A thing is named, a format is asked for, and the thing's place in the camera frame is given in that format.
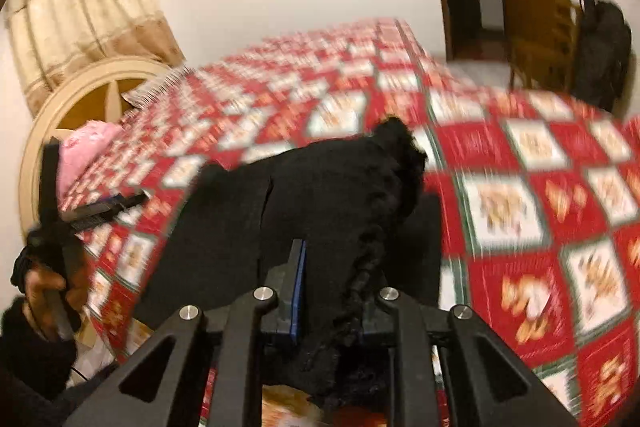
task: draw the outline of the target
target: black metal frame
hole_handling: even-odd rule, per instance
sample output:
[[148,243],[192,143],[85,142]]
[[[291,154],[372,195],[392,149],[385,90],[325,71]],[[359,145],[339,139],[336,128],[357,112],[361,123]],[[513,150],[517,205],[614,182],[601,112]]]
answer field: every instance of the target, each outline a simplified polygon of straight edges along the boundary
[[[65,427],[195,426],[207,374],[217,360],[209,427],[260,425],[264,346],[295,343],[305,245],[269,284],[233,304],[175,312],[65,423]],[[390,427],[440,425],[432,347],[440,354],[455,427],[569,427],[572,415],[471,308],[425,307],[384,288],[367,302],[362,343],[388,348]]]

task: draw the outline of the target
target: red checkered bedspread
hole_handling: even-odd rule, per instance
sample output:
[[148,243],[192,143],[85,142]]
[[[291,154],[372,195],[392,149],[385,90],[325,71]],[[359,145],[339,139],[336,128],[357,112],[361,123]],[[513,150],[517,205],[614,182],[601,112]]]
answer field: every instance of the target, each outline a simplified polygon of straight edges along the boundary
[[570,98],[453,78],[396,20],[268,40],[124,118],[64,202],[152,193],[83,235],[97,330],[121,356],[148,334],[132,306],[205,162],[233,168],[390,114],[442,197],[441,307],[471,304],[582,425],[604,425],[638,375],[639,143]]

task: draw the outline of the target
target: headboard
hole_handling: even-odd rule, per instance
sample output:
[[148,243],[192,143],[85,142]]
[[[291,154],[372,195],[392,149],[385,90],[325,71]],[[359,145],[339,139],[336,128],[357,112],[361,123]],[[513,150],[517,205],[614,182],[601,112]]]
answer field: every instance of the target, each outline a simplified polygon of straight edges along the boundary
[[38,215],[44,143],[53,136],[64,139],[89,120],[117,122],[132,107],[121,93],[169,70],[169,66],[145,57],[107,58],[78,71],[47,99],[33,121],[20,166],[18,205],[23,234]]

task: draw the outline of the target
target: hand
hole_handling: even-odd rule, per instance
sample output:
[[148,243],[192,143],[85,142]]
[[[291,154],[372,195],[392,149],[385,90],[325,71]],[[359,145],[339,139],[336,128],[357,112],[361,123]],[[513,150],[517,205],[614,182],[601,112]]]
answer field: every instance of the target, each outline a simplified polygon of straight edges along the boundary
[[[79,312],[86,304],[89,293],[89,277],[86,264],[83,264],[73,274],[69,282],[70,286],[69,291],[66,293],[66,301],[75,311]],[[44,334],[50,341],[57,339],[58,332],[53,313],[44,297],[44,291],[60,291],[64,288],[65,280],[62,276],[42,264],[35,264],[24,278],[24,293],[29,302],[29,304],[25,302],[23,306],[24,316],[36,333]]]

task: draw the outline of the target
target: blue strip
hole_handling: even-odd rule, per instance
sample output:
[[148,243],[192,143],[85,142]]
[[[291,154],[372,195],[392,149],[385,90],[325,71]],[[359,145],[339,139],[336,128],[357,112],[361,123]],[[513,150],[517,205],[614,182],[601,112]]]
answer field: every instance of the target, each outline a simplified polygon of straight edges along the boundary
[[291,331],[290,336],[295,342],[298,337],[298,313],[300,308],[300,292],[302,291],[302,275],[305,270],[306,242],[302,242],[298,271],[296,272],[296,286],[293,288],[293,300],[291,301]]

